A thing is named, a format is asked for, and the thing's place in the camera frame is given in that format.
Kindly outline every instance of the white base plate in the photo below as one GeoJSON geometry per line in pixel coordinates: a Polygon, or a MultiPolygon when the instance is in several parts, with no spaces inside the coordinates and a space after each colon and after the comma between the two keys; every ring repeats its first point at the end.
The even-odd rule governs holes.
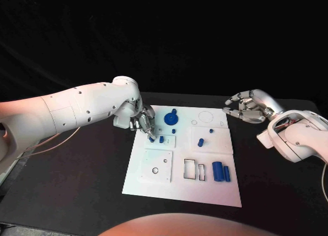
{"type": "Polygon", "coordinates": [[[153,108],[156,111],[154,133],[157,139],[160,139],[160,136],[176,136],[176,147],[166,145],[164,143],[151,144],[147,135],[140,131],[137,132],[122,193],[242,207],[230,133],[226,114],[222,109],[168,106],[153,106],[153,108]],[[179,122],[176,125],[170,126],[164,123],[164,116],[173,109],[177,109],[179,122]],[[194,141],[199,138],[204,138],[203,147],[199,147],[194,141]],[[148,172],[145,181],[141,180],[141,174],[144,173],[144,168],[141,168],[143,159],[145,157],[144,152],[147,149],[173,151],[171,181],[156,181],[151,176],[157,175],[160,172],[154,174],[148,170],[145,171],[145,173],[148,172]],[[184,159],[196,160],[196,179],[184,178],[184,159]],[[230,182],[216,182],[213,180],[212,163],[215,161],[220,161],[223,166],[229,166],[230,182]],[[204,165],[204,181],[199,180],[199,164],[204,165]]]}

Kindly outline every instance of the small blue part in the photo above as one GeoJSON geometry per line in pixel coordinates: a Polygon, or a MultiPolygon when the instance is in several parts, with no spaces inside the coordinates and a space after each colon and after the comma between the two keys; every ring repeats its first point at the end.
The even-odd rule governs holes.
{"type": "Polygon", "coordinates": [[[215,161],[212,163],[212,169],[213,169],[213,179],[217,182],[225,181],[225,172],[223,172],[223,165],[220,161],[215,161]]]}
{"type": "Polygon", "coordinates": [[[230,172],[229,172],[229,166],[225,166],[225,176],[226,176],[226,182],[230,182],[230,172]]]}
{"type": "Polygon", "coordinates": [[[203,139],[199,139],[197,146],[202,147],[202,146],[203,146],[203,143],[204,143],[204,140],[203,140],[203,139]]]}
{"type": "Polygon", "coordinates": [[[174,125],[174,124],[177,124],[177,122],[179,122],[179,116],[177,116],[177,110],[176,110],[176,109],[173,109],[173,112],[171,112],[171,113],[167,113],[167,114],[166,114],[164,121],[166,121],[167,125],[174,125]]]}

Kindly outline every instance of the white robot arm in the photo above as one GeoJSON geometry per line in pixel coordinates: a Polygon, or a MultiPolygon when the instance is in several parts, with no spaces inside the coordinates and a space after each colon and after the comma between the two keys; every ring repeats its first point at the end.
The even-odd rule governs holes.
{"type": "Polygon", "coordinates": [[[0,103],[0,174],[40,139],[115,115],[114,126],[154,136],[154,110],[143,104],[137,82],[127,76],[112,83],[73,87],[55,94],[0,103]]]}
{"type": "Polygon", "coordinates": [[[223,108],[233,117],[249,123],[268,118],[268,129],[258,135],[266,148],[275,147],[284,158],[298,162],[320,157],[328,165],[328,120],[310,111],[285,111],[272,97],[259,89],[240,92],[226,105],[239,100],[239,110],[223,108]]]}

